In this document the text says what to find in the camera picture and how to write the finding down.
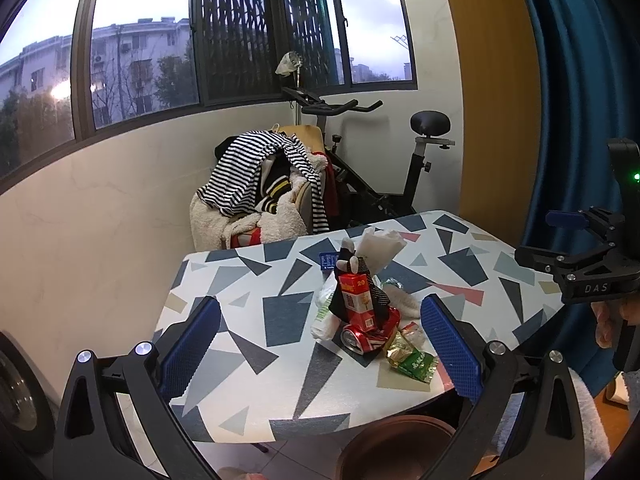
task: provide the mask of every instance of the exercise bike seat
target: exercise bike seat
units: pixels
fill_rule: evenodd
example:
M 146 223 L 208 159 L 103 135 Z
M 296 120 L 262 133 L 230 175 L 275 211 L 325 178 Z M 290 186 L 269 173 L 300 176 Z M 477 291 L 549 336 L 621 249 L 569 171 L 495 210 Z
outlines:
M 411 129 L 425 137 L 439 137 L 449 133 L 451 122 L 442 112 L 423 111 L 412 115 Z

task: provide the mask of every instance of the pile of clothes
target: pile of clothes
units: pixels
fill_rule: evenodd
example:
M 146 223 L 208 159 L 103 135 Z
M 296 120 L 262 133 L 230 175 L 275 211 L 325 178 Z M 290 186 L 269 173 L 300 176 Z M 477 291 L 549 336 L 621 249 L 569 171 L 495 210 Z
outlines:
M 197 251 L 329 230 L 323 195 L 325 187 L 329 197 L 335 195 L 335 183 L 324 153 L 311 153 L 296 136 L 267 130 L 229 137 L 216 148 L 216 158 L 209 182 L 191 200 Z

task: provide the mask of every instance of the brown bucket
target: brown bucket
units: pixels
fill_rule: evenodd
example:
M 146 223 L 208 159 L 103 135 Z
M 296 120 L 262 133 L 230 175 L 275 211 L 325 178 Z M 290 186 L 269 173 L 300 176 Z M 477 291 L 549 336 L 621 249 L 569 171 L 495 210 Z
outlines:
M 454 431 L 423 415 L 369 424 L 344 448 L 335 480 L 418 480 L 444 452 Z

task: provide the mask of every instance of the patterned tablecloth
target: patterned tablecloth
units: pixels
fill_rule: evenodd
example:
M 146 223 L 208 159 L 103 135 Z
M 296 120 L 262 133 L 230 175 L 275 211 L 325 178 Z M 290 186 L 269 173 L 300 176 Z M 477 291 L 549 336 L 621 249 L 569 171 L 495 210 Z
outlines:
M 513 248 L 454 215 L 430 211 L 375 224 L 408 241 L 378 276 L 393 277 L 418 300 L 437 292 L 452 314 L 486 339 L 513 349 L 561 307 L 547 274 L 520 267 Z M 216 296 L 223 320 L 184 396 L 171 402 L 200 442 L 270 442 L 330 433 L 402 412 L 442 394 L 392 370 L 381 355 L 359 356 L 315 341 L 318 254 L 356 240 L 364 228 L 190 254 L 182 262 L 154 338 Z M 433 352 L 427 343 L 426 351 Z

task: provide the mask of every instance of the striped shirt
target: striped shirt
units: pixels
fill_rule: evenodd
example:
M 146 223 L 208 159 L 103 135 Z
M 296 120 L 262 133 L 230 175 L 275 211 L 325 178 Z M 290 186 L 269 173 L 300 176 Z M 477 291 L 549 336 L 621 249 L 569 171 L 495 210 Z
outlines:
M 255 212 L 262 162 L 279 148 L 311 184 L 313 234 L 328 231 L 320 176 L 309 162 L 304 145 L 295 136 L 273 132 L 247 132 L 239 136 L 216 164 L 209 182 L 197 190 L 198 197 L 209 207 L 220 209 L 225 216 Z

